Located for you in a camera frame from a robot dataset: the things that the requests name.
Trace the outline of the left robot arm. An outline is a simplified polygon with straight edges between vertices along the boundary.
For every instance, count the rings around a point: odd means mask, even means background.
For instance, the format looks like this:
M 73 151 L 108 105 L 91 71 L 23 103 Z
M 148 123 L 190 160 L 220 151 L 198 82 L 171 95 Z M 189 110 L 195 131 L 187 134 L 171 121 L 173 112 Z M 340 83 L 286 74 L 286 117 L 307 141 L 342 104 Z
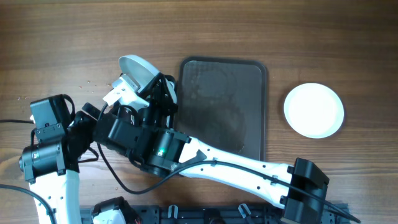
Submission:
M 65 94 L 30 104 L 36 125 L 19 159 L 40 223 L 81 223 L 79 159 L 90 149 L 96 120 Z

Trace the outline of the white plate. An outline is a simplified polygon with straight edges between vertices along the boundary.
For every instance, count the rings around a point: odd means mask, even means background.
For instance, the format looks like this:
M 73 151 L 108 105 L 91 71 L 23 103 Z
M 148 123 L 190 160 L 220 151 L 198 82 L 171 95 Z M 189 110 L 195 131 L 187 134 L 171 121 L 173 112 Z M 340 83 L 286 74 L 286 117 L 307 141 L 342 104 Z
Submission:
M 334 135 L 345 119 L 341 98 L 319 83 L 304 83 L 293 88 L 285 97 L 283 111 L 294 131 L 312 139 Z

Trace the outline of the pale blue plate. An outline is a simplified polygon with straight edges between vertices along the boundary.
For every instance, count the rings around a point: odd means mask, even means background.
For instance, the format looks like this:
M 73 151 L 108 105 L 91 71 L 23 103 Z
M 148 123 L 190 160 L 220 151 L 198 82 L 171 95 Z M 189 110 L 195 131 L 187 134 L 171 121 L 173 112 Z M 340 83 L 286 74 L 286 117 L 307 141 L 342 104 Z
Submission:
M 149 102 L 150 106 L 152 91 L 156 86 L 162 87 L 157 76 L 160 71 L 151 63 L 137 55 L 125 55 L 120 57 L 119 67 L 121 69 L 121 75 L 123 73 L 130 74 L 142 85 L 142 90 L 139 90 L 138 96 Z

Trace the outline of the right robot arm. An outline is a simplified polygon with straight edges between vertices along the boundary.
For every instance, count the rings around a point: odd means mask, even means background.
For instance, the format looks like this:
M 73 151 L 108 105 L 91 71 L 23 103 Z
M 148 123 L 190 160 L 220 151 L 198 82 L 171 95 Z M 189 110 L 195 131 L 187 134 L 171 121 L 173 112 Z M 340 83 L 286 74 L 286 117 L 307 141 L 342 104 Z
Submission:
M 285 223 L 320 223 L 328 177 L 311 161 L 256 161 L 209 146 L 173 127 L 174 82 L 159 73 L 146 80 L 123 74 L 104 97 L 94 140 L 140 170 L 213 180 L 254 194 L 281 209 Z

